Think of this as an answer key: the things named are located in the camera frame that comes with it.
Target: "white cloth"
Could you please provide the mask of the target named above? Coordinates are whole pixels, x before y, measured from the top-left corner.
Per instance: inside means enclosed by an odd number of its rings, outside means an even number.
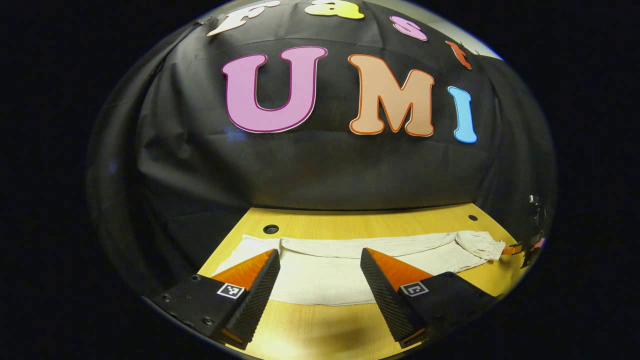
[[[261,239],[243,235],[238,247],[212,275],[278,249],[280,273],[271,300],[329,306],[366,304],[375,300],[360,269],[364,247],[437,275],[498,260],[505,246],[489,233],[478,231],[352,240]]]

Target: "black fabric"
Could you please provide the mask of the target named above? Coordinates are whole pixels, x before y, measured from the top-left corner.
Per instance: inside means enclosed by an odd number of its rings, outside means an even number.
[[[364,20],[312,16],[304,12],[309,1],[282,1],[207,37],[229,11],[216,10],[201,17],[209,22],[170,35],[120,82],[95,127],[88,187],[100,238],[134,289],[154,296],[197,271],[252,206],[372,210],[475,202],[520,240],[531,230],[528,195],[552,204],[550,133],[509,67],[459,44],[469,71],[446,35],[355,2]],[[400,33],[391,15],[414,21],[429,41]],[[278,108],[289,96],[289,65],[280,53],[304,45],[328,50],[318,62],[311,116],[282,133],[233,125],[222,66],[266,54],[257,98],[263,108]],[[347,58],[358,53],[385,60],[400,84],[412,69],[434,77],[432,136],[388,126],[371,136],[349,130],[358,115],[359,80]],[[448,86],[472,96],[476,143],[454,138]]]

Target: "screw hole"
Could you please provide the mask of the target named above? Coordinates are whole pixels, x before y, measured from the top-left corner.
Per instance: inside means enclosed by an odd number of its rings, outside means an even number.
[[[278,230],[280,230],[280,228],[277,225],[267,225],[264,227],[263,231],[265,234],[275,234],[278,232]]]

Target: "letter u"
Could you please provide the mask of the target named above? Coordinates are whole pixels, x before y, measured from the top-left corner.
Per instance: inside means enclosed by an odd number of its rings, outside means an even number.
[[[319,59],[327,55],[324,47],[303,46],[280,54],[291,67],[289,100],[279,109],[258,105],[256,89],[258,68],[267,56],[255,54],[228,62],[222,73],[227,76],[227,112],[237,127],[252,133],[279,133],[302,124],[311,115],[316,102],[316,70]]]

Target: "wooden table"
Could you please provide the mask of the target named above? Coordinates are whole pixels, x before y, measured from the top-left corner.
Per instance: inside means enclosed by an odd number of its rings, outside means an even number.
[[[469,215],[477,217],[476,221]],[[263,228],[275,224],[272,235]],[[242,240],[259,238],[353,239],[488,231],[507,246],[515,243],[496,221],[473,204],[406,211],[293,211],[252,208],[229,232],[198,272],[211,276]],[[458,275],[498,296],[523,276],[524,255],[502,256]],[[253,341],[241,351],[271,359],[381,359],[404,351],[389,332],[376,304],[350,306],[298,305],[269,300]]]

